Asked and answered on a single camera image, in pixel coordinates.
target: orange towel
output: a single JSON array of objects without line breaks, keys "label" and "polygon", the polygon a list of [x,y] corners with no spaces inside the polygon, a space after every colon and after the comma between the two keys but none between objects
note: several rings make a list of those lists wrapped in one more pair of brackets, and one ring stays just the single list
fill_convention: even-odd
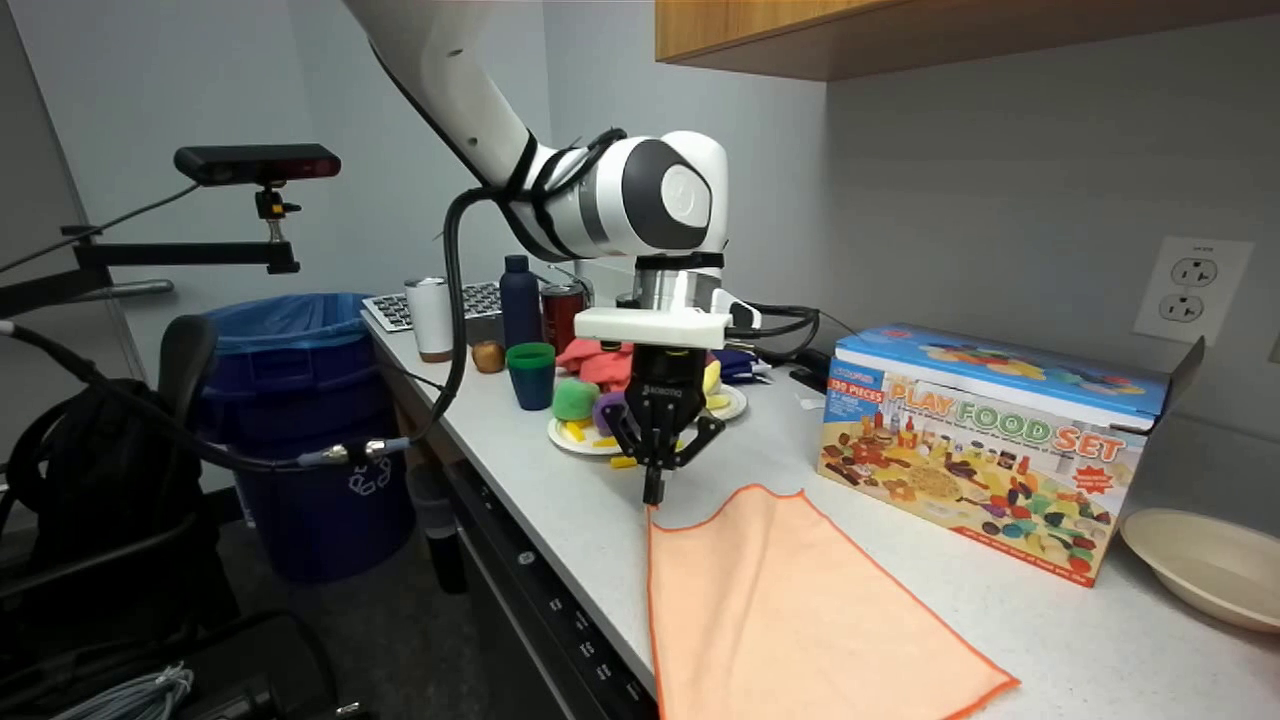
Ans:
[{"label": "orange towel", "polygon": [[1017,688],[810,496],[762,484],[649,523],[649,611],[663,720],[938,720]]}]

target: white countertop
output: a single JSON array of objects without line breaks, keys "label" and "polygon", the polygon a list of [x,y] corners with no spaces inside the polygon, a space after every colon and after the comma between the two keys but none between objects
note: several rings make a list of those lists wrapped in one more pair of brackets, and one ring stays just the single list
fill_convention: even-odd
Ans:
[{"label": "white countertop", "polygon": [[[409,334],[380,339],[409,372],[446,381],[446,365],[417,361]],[[1196,618],[1152,582],[1125,539],[1114,543],[1100,586],[1075,587],[815,476],[823,406],[803,386],[773,378],[745,393],[747,415],[668,476],[661,523],[698,523],[739,484],[810,494],[940,620],[1021,676],[1021,688],[996,697],[986,717],[1280,717],[1280,637]],[[651,688],[642,470],[619,474],[609,459],[559,454],[550,441],[550,411],[520,411],[507,378],[477,369],[446,421]]]}]

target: floor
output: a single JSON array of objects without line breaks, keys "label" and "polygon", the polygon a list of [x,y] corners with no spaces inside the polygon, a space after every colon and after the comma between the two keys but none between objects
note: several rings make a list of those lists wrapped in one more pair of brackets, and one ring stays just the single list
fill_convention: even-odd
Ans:
[{"label": "floor", "polygon": [[425,536],[321,587],[276,582],[243,523],[225,523],[219,557],[243,611],[291,609],[321,637],[344,704],[380,720],[492,720],[474,599],[439,593]]}]

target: bottle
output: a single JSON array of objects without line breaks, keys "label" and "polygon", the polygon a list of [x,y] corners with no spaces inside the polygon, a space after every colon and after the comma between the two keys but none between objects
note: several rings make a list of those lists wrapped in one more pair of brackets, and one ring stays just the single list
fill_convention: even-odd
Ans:
[{"label": "bottle", "polygon": [[537,299],[537,275],[530,272],[530,256],[503,260],[496,292],[503,306],[503,347],[544,339],[544,317]]}]

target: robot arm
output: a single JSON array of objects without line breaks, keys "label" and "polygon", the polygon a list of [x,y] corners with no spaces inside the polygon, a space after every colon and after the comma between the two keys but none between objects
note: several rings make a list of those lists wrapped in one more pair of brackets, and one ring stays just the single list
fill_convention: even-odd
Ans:
[{"label": "robot arm", "polygon": [[631,386],[611,429],[644,463],[644,499],[661,474],[705,448],[705,353],[726,347],[726,150],[699,132],[605,132],[589,150],[550,150],[474,65],[477,0],[348,0],[367,43],[436,136],[496,196],[515,242],[542,260],[636,256],[636,308],[589,308],[580,336],[630,339]]}]

